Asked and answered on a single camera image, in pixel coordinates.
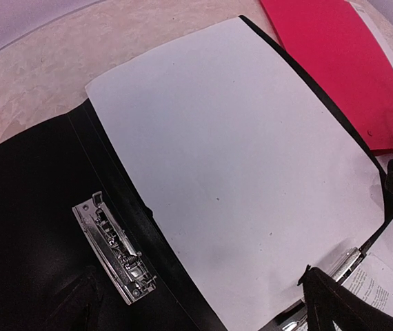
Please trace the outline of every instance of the red paper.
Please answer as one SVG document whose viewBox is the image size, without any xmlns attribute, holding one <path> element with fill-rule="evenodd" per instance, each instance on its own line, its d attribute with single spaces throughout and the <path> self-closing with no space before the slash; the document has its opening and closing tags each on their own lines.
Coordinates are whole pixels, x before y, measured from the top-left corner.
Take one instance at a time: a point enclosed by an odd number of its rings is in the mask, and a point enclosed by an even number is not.
<svg viewBox="0 0 393 331">
<path fill-rule="evenodd" d="M 393 68 L 344 0 L 261 0 L 282 46 L 328 93 L 370 149 L 393 151 Z"/>
</svg>

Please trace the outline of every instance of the lever arch mechanism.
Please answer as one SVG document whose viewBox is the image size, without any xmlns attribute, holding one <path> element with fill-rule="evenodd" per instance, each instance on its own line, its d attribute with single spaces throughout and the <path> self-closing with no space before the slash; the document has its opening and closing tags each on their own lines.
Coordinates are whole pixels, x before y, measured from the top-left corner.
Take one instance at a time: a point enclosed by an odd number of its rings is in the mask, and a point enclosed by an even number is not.
<svg viewBox="0 0 393 331">
<path fill-rule="evenodd" d="M 130 305 L 156 287 L 152 276 L 137 252 L 115 221 L 101 192 L 73 207 L 79 225 L 111 281 Z"/>
</svg>

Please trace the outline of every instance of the marbled surface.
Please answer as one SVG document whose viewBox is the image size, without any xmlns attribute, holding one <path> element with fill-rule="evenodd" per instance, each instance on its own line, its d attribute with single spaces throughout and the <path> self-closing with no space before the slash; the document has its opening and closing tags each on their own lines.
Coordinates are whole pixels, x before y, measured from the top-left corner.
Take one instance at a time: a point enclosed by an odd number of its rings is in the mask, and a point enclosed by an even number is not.
<svg viewBox="0 0 393 331">
<path fill-rule="evenodd" d="M 393 49 L 393 26 L 361 4 Z M 103 72 L 185 34 L 244 14 L 275 37 L 259 0 L 105 0 L 0 52 L 0 143 L 73 109 Z"/>
</svg>

